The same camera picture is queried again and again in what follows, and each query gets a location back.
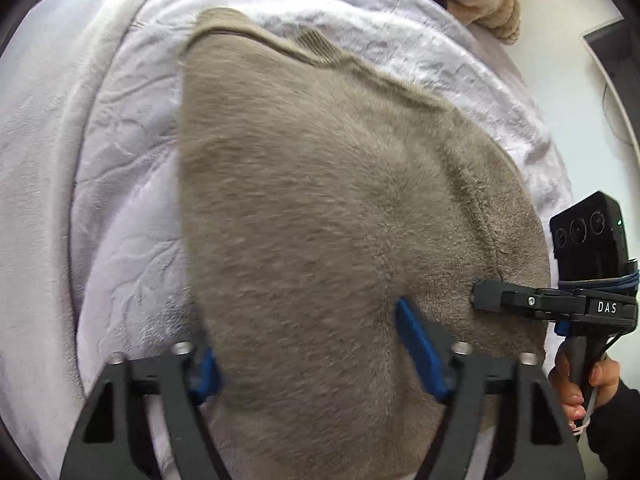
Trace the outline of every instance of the white blanket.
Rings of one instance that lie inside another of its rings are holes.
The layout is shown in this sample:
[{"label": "white blanket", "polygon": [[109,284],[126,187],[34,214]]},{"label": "white blanket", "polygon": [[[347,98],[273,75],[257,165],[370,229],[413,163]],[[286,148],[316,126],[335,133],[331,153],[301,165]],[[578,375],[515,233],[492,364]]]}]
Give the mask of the white blanket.
[{"label": "white blanket", "polygon": [[[38,291],[42,288],[42,294],[36,296],[25,290],[16,295],[19,299],[10,300],[5,313],[9,325],[0,328],[0,415],[9,421],[18,444],[45,479],[57,476],[82,401],[73,346],[75,319],[84,391],[89,390],[110,352],[124,351],[130,358],[156,354],[197,330],[180,242],[174,141],[180,104],[179,56],[201,10],[235,7],[281,36],[305,26],[318,28],[379,69],[447,98],[513,157],[549,242],[549,217],[571,203],[558,152],[500,46],[481,30],[476,30],[475,38],[430,0],[91,0],[97,10],[73,12],[82,14],[76,26],[84,24],[84,33],[93,42],[72,42],[69,49],[65,37],[56,37],[57,43],[52,46],[66,49],[63,59],[88,76],[81,82],[72,76],[64,80],[54,71],[52,77],[57,79],[53,88],[36,88],[39,79],[49,72],[32,70],[31,78],[18,79],[20,70],[24,73],[28,69],[11,63],[20,54],[19,46],[31,38],[40,39],[40,50],[31,47],[30,56],[41,55],[51,45],[46,39],[52,32],[38,25],[53,19],[54,4],[59,1],[40,4],[40,15],[28,16],[12,48],[0,60],[0,71],[15,72],[18,94],[23,96],[21,102],[12,101],[15,109],[7,103],[0,105],[0,117],[15,117],[12,123],[2,120],[3,130],[14,128],[28,133],[37,139],[34,142],[41,136],[51,139],[51,144],[60,144],[63,139],[72,145],[63,156],[60,147],[55,152],[48,145],[38,144],[38,157],[33,157],[30,168],[12,176],[21,179],[14,182],[15,189],[35,186],[28,191],[38,200],[38,209],[25,212],[16,202],[8,212],[0,212],[1,224],[12,226],[14,235],[16,231],[21,233],[20,244],[12,245],[20,257],[10,260],[11,272],[6,264],[0,267],[0,286],[8,292],[20,284],[33,287],[33,280],[47,283],[34,287]],[[69,25],[61,25],[68,38],[65,27]],[[66,67],[66,72],[73,70]],[[4,81],[1,89],[10,91]],[[73,122],[62,115],[42,116],[40,122],[20,122],[30,110],[52,102],[73,108],[81,119]],[[53,126],[43,132],[38,128],[44,121]],[[76,167],[75,154],[82,136],[84,143]],[[34,151],[18,136],[11,136],[7,145],[14,153]],[[2,153],[0,157],[0,168],[4,169],[7,155]],[[30,175],[43,173],[43,167],[47,174],[63,172],[64,182],[57,187],[46,179],[34,182]],[[76,188],[71,203],[74,174]],[[0,198],[17,200],[10,186],[7,182],[0,184]],[[70,260],[65,238],[69,208]],[[41,218],[56,221],[43,226]],[[37,227],[30,230],[31,224]],[[12,234],[7,229],[2,231],[4,242]],[[44,254],[41,260],[31,254],[38,251]],[[36,263],[43,270],[27,281],[25,273],[33,272]],[[70,284],[65,271],[69,265]],[[17,284],[4,281],[9,278]],[[51,290],[52,280],[55,292]],[[22,307],[29,311],[26,318],[14,312]],[[38,315],[45,309],[47,315],[41,320]],[[16,323],[20,324],[18,331],[24,336],[22,345],[29,349],[28,356],[10,352],[12,342],[16,342],[11,325]],[[49,342],[48,351],[38,348],[43,339]],[[52,381],[46,380],[46,372],[55,374]],[[37,380],[30,380],[33,375]],[[34,410],[30,402],[37,402],[45,390],[50,397],[47,408],[37,406]],[[19,399],[24,392],[27,398]],[[51,406],[56,403],[62,408]],[[225,439],[223,431],[215,433],[219,441]],[[237,473],[236,480],[247,478],[248,472],[241,466],[233,465],[232,470]]]}]

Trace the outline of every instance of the white floor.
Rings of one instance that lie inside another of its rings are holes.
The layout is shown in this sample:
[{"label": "white floor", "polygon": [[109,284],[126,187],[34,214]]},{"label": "white floor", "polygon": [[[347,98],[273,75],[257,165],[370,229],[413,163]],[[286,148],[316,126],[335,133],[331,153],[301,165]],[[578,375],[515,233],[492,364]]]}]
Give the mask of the white floor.
[{"label": "white floor", "polygon": [[[507,52],[542,110],[568,170],[576,202],[596,190],[620,202],[630,257],[640,258],[640,168],[605,80],[582,35],[619,18],[610,0],[521,0],[522,34]],[[640,330],[611,349],[622,377],[640,387]],[[588,478],[605,478],[585,457]]]}]

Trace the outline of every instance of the person's arm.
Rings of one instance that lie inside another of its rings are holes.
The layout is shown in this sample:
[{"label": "person's arm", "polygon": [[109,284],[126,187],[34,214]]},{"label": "person's arm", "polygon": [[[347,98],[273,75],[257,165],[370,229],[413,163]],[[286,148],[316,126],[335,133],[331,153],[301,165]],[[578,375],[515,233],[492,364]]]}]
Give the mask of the person's arm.
[{"label": "person's arm", "polygon": [[620,381],[614,397],[591,415],[587,436],[609,480],[640,478],[640,393]]},{"label": "person's arm", "polygon": [[[585,415],[582,393],[568,379],[569,363],[562,349],[549,381],[558,392],[572,430]],[[599,387],[595,410],[587,428],[589,446],[609,472],[609,480],[640,478],[640,394],[620,381],[620,363],[606,358],[591,371],[591,386]]]}]

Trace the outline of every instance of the plush blanket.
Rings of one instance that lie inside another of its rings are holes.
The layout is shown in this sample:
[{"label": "plush blanket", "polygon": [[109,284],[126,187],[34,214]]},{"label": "plush blanket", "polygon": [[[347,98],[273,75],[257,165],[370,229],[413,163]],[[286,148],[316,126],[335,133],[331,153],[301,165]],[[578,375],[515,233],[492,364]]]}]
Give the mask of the plush blanket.
[{"label": "plush blanket", "polygon": [[430,0],[42,1],[0,59],[0,415],[44,479],[111,351],[155,354],[197,330],[174,141],[180,54],[212,6],[281,36],[317,28],[453,102],[511,155],[549,246],[548,219],[571,202],[495,39]]}]

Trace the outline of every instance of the fingernail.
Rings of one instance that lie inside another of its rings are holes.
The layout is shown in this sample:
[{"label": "fingernail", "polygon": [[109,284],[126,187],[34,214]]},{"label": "fingernail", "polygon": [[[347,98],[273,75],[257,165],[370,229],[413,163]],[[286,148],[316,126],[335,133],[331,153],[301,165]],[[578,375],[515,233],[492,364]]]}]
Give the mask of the fingernail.
[{"label": "fingernail", "polygon": [[600,365],[595,365],[593,367],[593,370],[591,370],[591,377],[589,378],[589,382],[596,383],[600,380],[601,377],[602,377],[602,368],[600,368]]}]

